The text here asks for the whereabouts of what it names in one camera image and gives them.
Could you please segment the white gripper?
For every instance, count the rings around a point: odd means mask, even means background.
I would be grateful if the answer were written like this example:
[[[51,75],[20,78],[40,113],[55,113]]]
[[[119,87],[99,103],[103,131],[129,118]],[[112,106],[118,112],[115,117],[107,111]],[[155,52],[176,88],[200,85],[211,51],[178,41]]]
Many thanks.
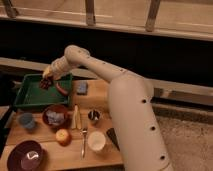
[[[44,79],[52,77],[54,80],[60,79],[67,75],[71,70],[71,66],[65,57],[57,58],[44,70],[42,77]]]

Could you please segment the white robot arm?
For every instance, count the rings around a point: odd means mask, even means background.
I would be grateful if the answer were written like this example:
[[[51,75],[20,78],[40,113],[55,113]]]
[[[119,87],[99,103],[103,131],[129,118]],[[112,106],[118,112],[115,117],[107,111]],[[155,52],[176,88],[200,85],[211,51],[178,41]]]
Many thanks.
[[[151,82],[132,71],[99,60],[79,46],[69,45],[62,57],[44,70],[55,80],[84,66],[109,83],[108,106],[125,171],[174,171],[154,114]]]

